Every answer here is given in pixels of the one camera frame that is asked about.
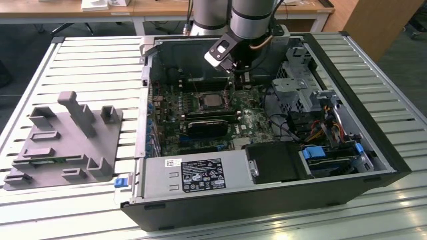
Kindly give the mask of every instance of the wooden cabinet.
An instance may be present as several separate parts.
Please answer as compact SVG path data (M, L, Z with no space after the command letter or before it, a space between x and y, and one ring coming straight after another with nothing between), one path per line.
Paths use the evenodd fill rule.
M334 13L324 32L345 31L373 61L380 60L424 0L329 0Z

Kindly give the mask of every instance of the blue release latch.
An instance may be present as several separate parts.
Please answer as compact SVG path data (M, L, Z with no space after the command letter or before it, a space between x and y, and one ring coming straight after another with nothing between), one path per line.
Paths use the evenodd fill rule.
M304 155L305 159L321 158L321 157L326 156L325 151L322 150L322 147L320 147L320 146L306 147L301 151L301 154Z
M117 178L114 181L113 181L113 187L116 189L120 189L120 188L126 188L129 186L128 184L128 179L126 178Z
M354 144L354 149L357 150L358 153L362 153L365 151L360 143Z

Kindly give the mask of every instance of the metal slatted table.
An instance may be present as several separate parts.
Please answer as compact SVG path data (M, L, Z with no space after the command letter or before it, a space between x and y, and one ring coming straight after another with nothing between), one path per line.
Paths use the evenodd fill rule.
M61 91L91 110L124 111L114 173L133 171L141 94L140 37L66 38L51 44L0 137L0 234L3 239L425 239L427 119L353 40L314 35L413 173L348 204L208 226L146 233L120 211L129 191L113 181L7 192L2 189L34 106L53 111ZM325 86L330 84L325 75Z

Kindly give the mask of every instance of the floor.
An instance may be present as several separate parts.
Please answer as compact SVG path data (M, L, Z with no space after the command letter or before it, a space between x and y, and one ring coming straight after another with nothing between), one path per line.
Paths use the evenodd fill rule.
M47 24L43 26L45 32L38 33L30 24L0 25L0 60L13 76L13 82L0 88L0 132L18 103L18 95L25 91L47 50L51 40L47 32L58 26L58 24ZM129 22L124 22L121 25L116 23L90 23L90 27L97 37L134 35L133 24ZM181 22L177 25L176 22L169 22L161 27L170 32L174 30L174 34L180 34L184 23ZM150 23L145 24L145 32L148 35L164 35L164 32L156 30ZM89 37L90 34L83 24L75 24L63 30L58 36ZM427 92L424 81L427 76L427 34L410 40L402 32L378 61L378 66L418 110L427 115L427 101L422 98Z

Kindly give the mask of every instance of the chip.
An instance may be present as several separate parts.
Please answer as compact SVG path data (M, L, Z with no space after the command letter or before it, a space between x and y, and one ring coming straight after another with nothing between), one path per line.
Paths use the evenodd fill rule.
M205 94L200 98L200 110L213 110L224 108L224 98L220 94Z

